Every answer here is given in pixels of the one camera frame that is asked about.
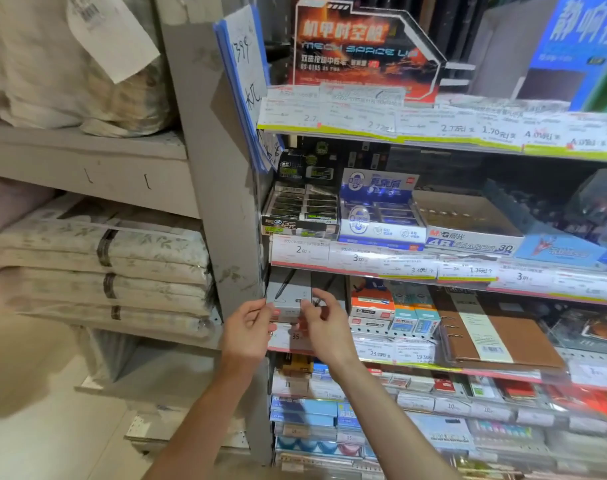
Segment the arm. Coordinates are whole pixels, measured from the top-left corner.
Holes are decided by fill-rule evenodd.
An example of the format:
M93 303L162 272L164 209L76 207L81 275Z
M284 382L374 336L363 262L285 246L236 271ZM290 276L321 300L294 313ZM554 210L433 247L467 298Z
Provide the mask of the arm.
M230 419L266 355L272 307L247 301L224 323L222 359L215 378L143 480L201 480L212 468Z
M359 360L346 311L330 293L313 289L326 306L302 301L315 355L328 365L388 480L459 480L459 475Z

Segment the person's right hand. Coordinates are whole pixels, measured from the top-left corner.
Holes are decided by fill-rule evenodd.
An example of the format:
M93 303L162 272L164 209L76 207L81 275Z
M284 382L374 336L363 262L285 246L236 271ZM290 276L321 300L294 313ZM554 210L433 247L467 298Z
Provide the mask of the person's right hand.
M360 365L347 313L331 293L313 288L312 295L321 298L326 306L314 306L307 299L302 300L301 307L308 325L308 336L314 354L328 365L336 380L344 371Z

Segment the hand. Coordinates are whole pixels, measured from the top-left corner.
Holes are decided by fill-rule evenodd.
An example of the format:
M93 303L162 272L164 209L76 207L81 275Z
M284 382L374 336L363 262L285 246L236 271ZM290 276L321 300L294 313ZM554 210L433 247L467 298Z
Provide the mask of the hand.
M252 379L268 348L268 325L274 311L272 303L266 299L246 301L224 321L222 337L223 374L233 374L240 378Z
M314 306L307 299L301 307L308 324L308 335L314 354L328 365L333 378L340 378L345 371L358 367L361 362L356 354L346 310L337 298L327 291L312 289L312 295L321 298L326 306Z

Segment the person's left hand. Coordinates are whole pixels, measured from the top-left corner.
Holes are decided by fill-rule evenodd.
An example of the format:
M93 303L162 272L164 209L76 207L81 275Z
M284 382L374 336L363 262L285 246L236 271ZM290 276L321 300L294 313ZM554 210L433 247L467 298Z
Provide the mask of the person's left hand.
M268 349L274 306L266 299L246 301L224 321L222 365L224 373L251 379Z

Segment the tiled floor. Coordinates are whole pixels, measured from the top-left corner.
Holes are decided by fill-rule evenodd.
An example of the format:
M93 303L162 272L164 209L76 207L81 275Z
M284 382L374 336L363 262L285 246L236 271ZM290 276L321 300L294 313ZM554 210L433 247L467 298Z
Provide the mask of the tiled floor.
M86 375L68 327L0 317L0 480L143 476L149 462L123 439L134 413L120 399L75 392ZM276 476L244 457L219 460L216 468L218 479Z

